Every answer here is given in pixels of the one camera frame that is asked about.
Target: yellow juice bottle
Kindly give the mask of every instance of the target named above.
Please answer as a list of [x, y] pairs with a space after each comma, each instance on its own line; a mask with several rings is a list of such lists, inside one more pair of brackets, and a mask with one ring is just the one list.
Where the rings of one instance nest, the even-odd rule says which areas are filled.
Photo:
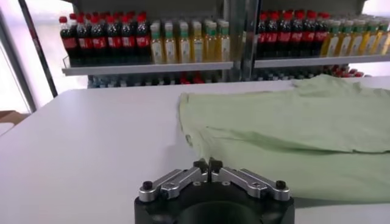
[[173, 25], [171, 22], [165, 24], [165, 59], [168, 64], [177, 63], [176, 41], [173, 37]]
[[192, 61], [195, 63], [200, 63], [204, 60], [204, 40], [202, 38], [202, 24], [198, 21], [193, 22], [191, 55]]
[[383, 48], [389, 38], [389, 21], [383, 20], [379, 24], [377, 38], [375, 39], [374, 45], [370, 51], [370, 54], [382, 54]]
[[351, 42], [351, 34], [352, 34], [352, 20], [345, 20], [341, 29], [341, 33], [339, 34], [339, 42], [336, 46], [335, 56], [345, 57], [347, 56], [347, 50], [349, 43]]
[[377, 38], [379, 20], [372, 19], [368, 22], [365, 33], [363, 33], [363, 40], [359, 46], [359, 55], [369, 55], [375, 39]]
[[188, 38], [188, 24], [180, 23], [179, 58], [181, 63], [190, 62], [190, 39]]
[[353, 22], [351, 41], [347, 49], [347, 55], [357, 56], [359, 53], [359, 47], [363, 40], [363, 30], [365, 28], [366, 21], [362, 19], [356, 19]]

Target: dark soda bottle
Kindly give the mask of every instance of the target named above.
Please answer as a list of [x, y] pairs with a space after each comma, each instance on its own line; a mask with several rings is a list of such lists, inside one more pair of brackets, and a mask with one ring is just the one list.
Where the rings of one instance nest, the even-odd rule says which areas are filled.
[[127, 16], [122, 17], [122, 44], [123, 54], [126, 62], [133, 62], [136, 58], [135, 37], [137, 34], [137, 27], [134, 23], [130, 22], [132, 18]]
[[316, 12], [307, 11], [307, 18], [303, 21], [303, 36], [300, 42], [300, 56], [311, 56], [311, 47], [316, 31]]
[[324, 40], [326, 39], [328, 35], [328, 26], [327, 26], [327, 20], [329, 19], [329, 14], [326, 12], [321, 12], [318, 14], [318, 18], [316, 20], [316, 34], [314, 35], [313, 40], [313, 47], [312, 55], [313, 56], [319, 56], [321, 53], [321, 47], [324, 43]]
[[84, 24], [84, 18], [81, 15], [77, 17], [76, 30], [83, 62], [89, 64], [92, 62], [92, 56], [94, 55], [91, 29]]
[[96, 62], [105, 63], [108, 54], [108, 43], [104, 25], [100, 23], [98, 16], [92, 17], [91, 37], [95, 49]]
[[258, 38], [256, 47], [256, 58], [260, 59], [264, 57], [264, 44], [266, 40], [266, 20], [267, 14], [264, 12], [260, 14], [260, 20], [258, 23]]
[[146, 17], [143, 14], [139, 14], [138, 27], [136, 29], [136, 45], [138, 47], [138, 58], [142, 63], [151, 62], [151, 35], [149, 28], [146, 24]]
[[266, 40], [264, 43], [264, 57], [276, 56], [276, 41], [278, 38], [277, 21], [279, 15], [277, 12], [272, 12], [270, 19], [266, 21]]
[[121, 30], [115, 25], [114, 18], [112, 16], [107, 17], [107, 36], [108, 46], [110, 48], [112, 62], [122, 62], [122, 38]]
[[291, 18], [293, 15], [289, 12], [283, 14], [278, 27], [278, 40], [277, 40], [277, 56], [288, 57], [289, 49], [288, 44], [291, 38]]

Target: juice bottle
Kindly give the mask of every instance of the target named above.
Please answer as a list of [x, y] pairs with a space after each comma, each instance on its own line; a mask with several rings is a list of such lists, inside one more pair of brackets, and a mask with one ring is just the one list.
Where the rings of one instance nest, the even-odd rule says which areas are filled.
[[347, 49], [347, 55], [356, 56], [359, 52], [359, 47], [363, 39], [363, 29], [366, 25], [365, 20], [355, 20], [353, 22], [353, 33], [351, 35], [351, 41]]
[[377, 38], [379, 20], [372, 19], [368, 22], [366, 32], [363, 34], [363, 40], [359, 47], [359, 55], [369, 55]]
[[151, 25], [152, 32], [152, 57], [155, 64], [164, 63], [163, 42], [160, 36], [160, 23], [153, 23]]
[[186, 22], [180, 22], [180, 40], [179, 40], [180, 62], [190, 62], [190, 39], [188, 39], [188, 25]]
[[165, 24], [165, 58], [168, 64], [176, 63], [176, 42], [173, 37], [173, 25], [171, 22]]
[[323, 57], [334, 57], [336, 46], [339, 41], [339, 27], [341, 22], [332, 20], [329, 23], [330, 23], [329, 35], [325, 39], [324, 44], [321, 47], [321, 56]]
[[230, 61], [230, 37], [229, 37], [229, 22], [221, 22], [221, 61]]
[[336, 47], [335, 56], [345, 57], [347, 56], [347, 50], [349, 43], [351, 42], [351, 33], [352, 33], [352, 20], [346, 20], [342, 27], [342, 31], [339, 35], [339, 43]]
[[377, 38], [375, 39], [374, 45], [372, 46], [370, 54], [381, 54], [383, 51], [383, 48], [385, 47], [385, 44], [388, 40], [389, 34], [388, 34], [388, 27], [389, 22], [387, 20], [381, 21]]
[[191, 42], [192, 61], [196, 63], [203, 62], [204, 55], [204, 40], [202, 38], [202, 24], [198, 21], [193, 21], [193, 40]]

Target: red label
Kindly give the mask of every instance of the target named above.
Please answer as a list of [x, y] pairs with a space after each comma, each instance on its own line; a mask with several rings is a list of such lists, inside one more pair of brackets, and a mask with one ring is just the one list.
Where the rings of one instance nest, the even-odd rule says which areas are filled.
[[328, 35], [327, 32], [316, 32], [314, 39], [316, 41], [324, 41], [327, 35]]
[[289, 42], [291, 37], [290, 32], [280, 32], [278, 33], [278, 41], [280, 42]]
[[314, 32], [304, 32], [302, 36], [302, 41], [310, 42], [314, 40]]
[[122, 43], [124, 47], [135, 47], [134, 37], [122, 37]]
[[122, 47], [122, 38], [120, 37], [109, 37], [108, 45], [112, 48], [120, 48]]
[[138, 47], [148, 47], [151, 45], [151, 38], [150, 37], [137, 37], [136, 44], [138, 45]]
[[79, 38], [80, 47], [82, 49], [91, 49], [93, 48], [93, 43], [91, 38]]
[[105, 40], [104, 37], [92, 38], [92, 42], [93, 42], [93, 47], [96, 49], [102, 49], [107, 47], [107, 41]]
[[278, 39], [278, 33], [266, 33], [266, 41], [268, 43], [274, 43]]
[[62, 43], [65, 49], [71, 49], [77, 47], [76, 39], [72, 38], [62, 38]]

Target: plastic bottle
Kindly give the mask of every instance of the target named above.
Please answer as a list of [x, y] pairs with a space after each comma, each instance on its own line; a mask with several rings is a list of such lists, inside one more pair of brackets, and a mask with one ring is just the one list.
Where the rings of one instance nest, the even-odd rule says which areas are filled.
[[365, 33], [363, 33], [363, 40], [359, 47], [359, 55], [369, 55], [377, 38], [379, 20], [372, 19], [368, 22]]
[[347, 55], [356, 56], [359, 53], [359, 47], [363, 40], [363, 29], [366, 22], [365, 20], [355, 20], [353, 22], [353, 32], [351, 35], [351, 41], [348, 46]]
[[300, 56], [300, 42], [303, 35], [303, 19], [304, 14], [302, 12], [296, 12], [295, 19], [291, 22], [291, 38], [289, 44], [289, 51], [291, 56]]
[[344, 21], [341, 32], [339, 34], [339, 43], [336, 46], [335, 56], [345, 57], [348, 53], [348, 47], [351, 42], [352, 34], [352, 20]]
[[179, 60], [181, 63], [190, 62], [190, 39], [188, 38], [188, 24], [180, 22]]
[[204, 59], [204, 40], [202, 38], [202, 24], [200, 22], [193, 21], [193, 33], [191, 58], [193, 62], [200, 63]]
[[285, 12], [283, 19], [280, 20], [278, 26], [278, 38], [277, 38], [277, 56], [288, 57], [289, 56], [289, 41], [291, 38], [291, 18], [293, 14]]
[[303, 35], [300, 42], [300, 56], [309, 57], [312, 54], [313, 40], [316, 31], [316, 13], [309, 10], [303, 20]]
[[171, 22], [165, 24], [165, 59], [168, 64], [177, 63], [176, 43], [173, 37], [173, 25]]

